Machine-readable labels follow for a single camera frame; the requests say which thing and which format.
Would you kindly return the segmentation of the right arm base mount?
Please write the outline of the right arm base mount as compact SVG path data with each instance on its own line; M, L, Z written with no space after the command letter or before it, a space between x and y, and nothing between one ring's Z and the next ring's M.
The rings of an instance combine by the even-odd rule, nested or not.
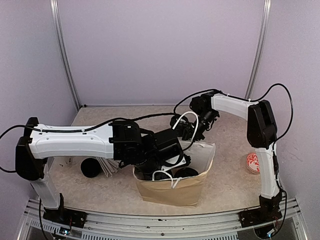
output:
M245 209L238 213L239 221L242 228L269 223L282 218L281 211L264 212L262 208Z

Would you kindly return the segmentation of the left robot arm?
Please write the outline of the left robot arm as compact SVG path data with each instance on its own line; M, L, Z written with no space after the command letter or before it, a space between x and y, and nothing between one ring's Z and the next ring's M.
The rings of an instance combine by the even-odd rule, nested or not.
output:
M45 211L61 223L70 218L70 211L49 177L46 164L52 157L113 159L120 168L132 165L148 177L187 162L172 128L153 132L125 118L96 126L50 126L31 117L15 147L15 170L31 182Z

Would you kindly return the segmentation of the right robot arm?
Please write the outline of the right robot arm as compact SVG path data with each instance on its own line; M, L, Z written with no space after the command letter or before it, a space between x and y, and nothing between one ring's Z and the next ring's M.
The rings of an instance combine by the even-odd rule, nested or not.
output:
M219 118L220 111L247 121L246 137L248 143L255 149L261 177L259 208L255 216L260 222L268 221L280 210L279 205L283 197L276 154L278 127L270 102L264 99L242 99L217 89L198 91L188 98L191 100L189 108L198 117L198 122L183 126L184 140L204 140L204 132L211 129Z

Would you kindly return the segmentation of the black cup lid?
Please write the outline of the black cup lid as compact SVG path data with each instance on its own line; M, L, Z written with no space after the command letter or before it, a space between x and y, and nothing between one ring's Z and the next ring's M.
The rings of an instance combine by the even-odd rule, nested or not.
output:
M190 167L184 167L176 171L174 174L175 178L188 178L188 177L195 177L199 173L197 170L190 168Z

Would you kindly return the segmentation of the bundle of white straws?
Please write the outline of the bundle of white straws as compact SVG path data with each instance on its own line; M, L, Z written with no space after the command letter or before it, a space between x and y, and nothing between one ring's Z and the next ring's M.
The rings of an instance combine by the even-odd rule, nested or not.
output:
M99 157L97 160L107 178L111 178L115 173L118 172L119 163L112 158Z

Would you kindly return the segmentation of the brown paper bag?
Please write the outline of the brown paper bag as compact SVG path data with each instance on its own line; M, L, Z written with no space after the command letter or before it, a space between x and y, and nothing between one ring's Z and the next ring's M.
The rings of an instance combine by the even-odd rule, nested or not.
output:
M195 208L213 165L215 153L214 143L195 142L186 150L186 156L190 157L188 166L157 170L147 180L134 167L132 173L140 196L145 202Z

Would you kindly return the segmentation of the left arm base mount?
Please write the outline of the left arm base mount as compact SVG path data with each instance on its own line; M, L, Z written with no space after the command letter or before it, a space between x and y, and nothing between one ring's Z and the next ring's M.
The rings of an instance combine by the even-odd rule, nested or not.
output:
M69 208L55 210L45 208L43 218L54 223L83 229L87 219L87 213Z

